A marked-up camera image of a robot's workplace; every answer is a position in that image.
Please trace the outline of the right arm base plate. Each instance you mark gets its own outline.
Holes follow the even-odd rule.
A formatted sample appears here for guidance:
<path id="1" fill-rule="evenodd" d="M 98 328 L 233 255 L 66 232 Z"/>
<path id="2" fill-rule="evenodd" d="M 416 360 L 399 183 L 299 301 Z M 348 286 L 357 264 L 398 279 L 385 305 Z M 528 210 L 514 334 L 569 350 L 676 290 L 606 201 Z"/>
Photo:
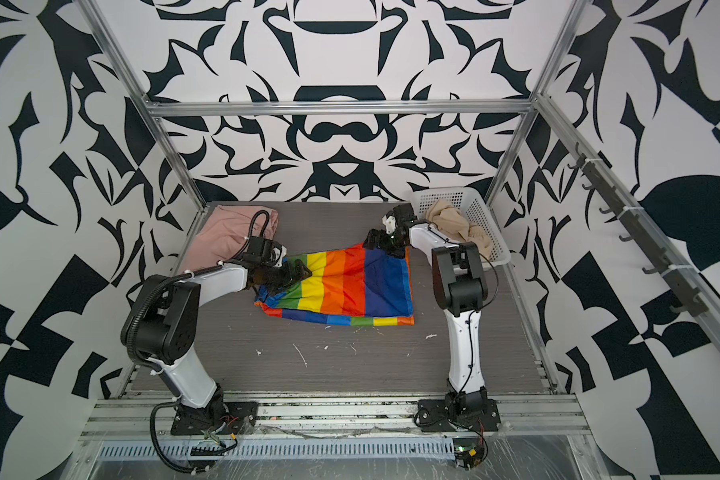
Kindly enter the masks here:
<path id="1" fill-rule="evenodd" d="M 413 416 L 424 432 L 452 432 L 457 429 L 497 432 L 502 419 L 495 400 L 480 395 L 452 399 L 420 399 Z"/>

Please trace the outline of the beige shorts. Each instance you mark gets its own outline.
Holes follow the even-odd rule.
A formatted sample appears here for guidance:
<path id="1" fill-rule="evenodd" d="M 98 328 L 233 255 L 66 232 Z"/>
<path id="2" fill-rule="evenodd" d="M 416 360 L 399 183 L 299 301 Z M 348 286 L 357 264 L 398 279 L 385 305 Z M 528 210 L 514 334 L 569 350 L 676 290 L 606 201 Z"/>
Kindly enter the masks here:
<path id="1" fill-rule="evenodd" d="M 425 219 L 433 224 L 448 239 L 457 243 L 474 243 L 482 256 L 489 259 L 494 249 L 494 241 L 482 226 L 468 220 L 460 210 L 445 199 L 438 199 L 425 214 Z"/>

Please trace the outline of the black hook rail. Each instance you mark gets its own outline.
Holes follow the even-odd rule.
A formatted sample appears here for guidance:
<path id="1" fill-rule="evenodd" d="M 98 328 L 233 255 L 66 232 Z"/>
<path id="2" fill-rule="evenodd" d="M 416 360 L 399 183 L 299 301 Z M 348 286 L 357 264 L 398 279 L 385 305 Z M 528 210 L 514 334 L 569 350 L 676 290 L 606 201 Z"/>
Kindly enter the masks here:
<path id="1" fill-rule="evenodd" d="M 650 263 L 642 269 L 643 273 L 660 276 L 677 298 L 670 310 L 686 312 L 693 317 L 709 312 L 701 288 L 691 279 L 691 265 L 671 251 L 669 241 L 663 238 L 647 211 L 626 190 L 606 162 L 599 157 L 587 156 L 579 145 L 575 146 L 575 157 L 569 167 L 580 171 L 588 180 L 584 189 L 597 192 L 605 202 L 600 212 L 617 220 L 626 231 L 619 240 L 635 243 Z"/>

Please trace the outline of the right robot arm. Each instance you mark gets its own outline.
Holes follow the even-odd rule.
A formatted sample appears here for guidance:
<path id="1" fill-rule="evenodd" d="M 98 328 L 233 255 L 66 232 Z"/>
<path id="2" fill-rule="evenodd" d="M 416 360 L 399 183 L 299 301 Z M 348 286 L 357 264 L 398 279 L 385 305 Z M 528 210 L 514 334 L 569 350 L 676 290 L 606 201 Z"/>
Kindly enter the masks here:
<path id="1" fill-rule="evenodd" d="M 480 365 L 479 324 L 481 312 L 489 304 L 489 291 L 479 247 L 459 242 L 419 219 L 409 203 L 395 206 L 382 222 L 382 230 L 369 232 L 367 246 L 388 254 L 402 254 L 412 247 L 426 255 L 431 267 L 434 298 L 448 329 L 448 413 L 485 412 L 488 394 Z"/>

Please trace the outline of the small electronics board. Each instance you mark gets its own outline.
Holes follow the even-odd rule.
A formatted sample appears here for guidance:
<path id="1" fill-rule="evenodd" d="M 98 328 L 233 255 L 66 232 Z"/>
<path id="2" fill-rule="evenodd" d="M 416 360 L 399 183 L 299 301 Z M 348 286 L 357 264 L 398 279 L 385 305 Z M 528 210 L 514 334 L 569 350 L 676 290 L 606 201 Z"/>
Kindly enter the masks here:
<path id="1" fill-rule="evenodd" d="M 476 468 L 487 458 L 488 446 L 482 437 L 477 437 L 474 440 L 456 438 L 453 445 L 455 464 L 464 470 Z"/>

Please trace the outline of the pink shorts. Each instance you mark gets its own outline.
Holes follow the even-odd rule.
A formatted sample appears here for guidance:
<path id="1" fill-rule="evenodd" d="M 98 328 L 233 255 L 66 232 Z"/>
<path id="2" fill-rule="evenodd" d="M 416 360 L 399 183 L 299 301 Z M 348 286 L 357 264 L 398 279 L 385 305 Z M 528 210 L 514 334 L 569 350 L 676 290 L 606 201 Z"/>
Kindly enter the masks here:
<path id="1" fill-rule="evenodd" d="M 263 236 L 273 239 L 279 213 L 262 206 L 217 206 L 194 237 L 182 264 L 183 270 L 200 270 L 228 260 L 242 247 L 253 216 L 260 210 L 269 215 Z"/>

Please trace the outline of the rainbow coloured shorts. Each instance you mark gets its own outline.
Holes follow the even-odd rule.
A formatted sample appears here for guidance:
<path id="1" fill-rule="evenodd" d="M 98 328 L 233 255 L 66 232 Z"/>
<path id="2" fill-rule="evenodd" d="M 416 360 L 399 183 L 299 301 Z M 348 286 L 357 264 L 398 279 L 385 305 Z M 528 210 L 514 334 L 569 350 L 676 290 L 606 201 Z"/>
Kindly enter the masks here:
<path id="1" fill-rule="evenodd" d="M 414 323 L 410 254 L 400 258 L 358 244 L 294 255 L 311 276 L 272 294 L 259 289 L 255 305 L 268 316 L 331 326 L 381 327 Z"/>

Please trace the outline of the white plastic basket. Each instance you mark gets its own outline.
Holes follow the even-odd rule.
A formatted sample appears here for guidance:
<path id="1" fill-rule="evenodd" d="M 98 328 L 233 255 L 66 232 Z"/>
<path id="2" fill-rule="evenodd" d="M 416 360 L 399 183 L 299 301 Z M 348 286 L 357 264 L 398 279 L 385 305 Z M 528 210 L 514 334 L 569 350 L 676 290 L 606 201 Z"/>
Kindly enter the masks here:
<path id="1" fill-rule="evenodd" d="M 410 203 L 419 219 L 424 219 L 429 209 L 438 200 L 448 201 L 457 208 L 460 214 L 470 223 L 479 225 L 490 238 L 492 249 L 485 267 L 508 264 L 511 253 L 492 212 L 485 204 L 482 195 L 471 187 L 447 187 L 427 189 L 413 192 L 409 196 Z"/>

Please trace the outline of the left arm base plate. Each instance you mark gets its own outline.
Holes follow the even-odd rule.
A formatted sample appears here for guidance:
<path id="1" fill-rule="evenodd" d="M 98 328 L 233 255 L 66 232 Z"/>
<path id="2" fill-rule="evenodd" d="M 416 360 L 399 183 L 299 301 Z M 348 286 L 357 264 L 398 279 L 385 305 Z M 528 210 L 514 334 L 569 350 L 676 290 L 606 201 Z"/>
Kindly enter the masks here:
<path id="1" fill-rule="evenodd" d="M 259 404 L 254 401 L 211 403 L 207 407 L 179 405 L 170 433 L 174 436 L 202 435 L 204 431 L 239 434 L 256 425 Z"/>

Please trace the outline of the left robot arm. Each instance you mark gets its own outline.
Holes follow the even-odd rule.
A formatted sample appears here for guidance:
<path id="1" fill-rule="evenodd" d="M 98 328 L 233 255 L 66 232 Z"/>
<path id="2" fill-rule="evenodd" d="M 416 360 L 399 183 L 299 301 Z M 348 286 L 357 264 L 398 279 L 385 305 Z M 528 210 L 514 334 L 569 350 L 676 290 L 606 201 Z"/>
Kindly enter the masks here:
<path id="1" fill-rule="evenodd" d="M 157 375 L 180 407 L 222 416 L 221 387 L 195 350 L 200 307 L 247 289 L 274 296 L 312 276 L 304 260 L 285 256 L 286 248 L 278 242 L 252 237 L 241 252 L 212 266 L 150 276 L 121 330 L 128 357 Z"/>

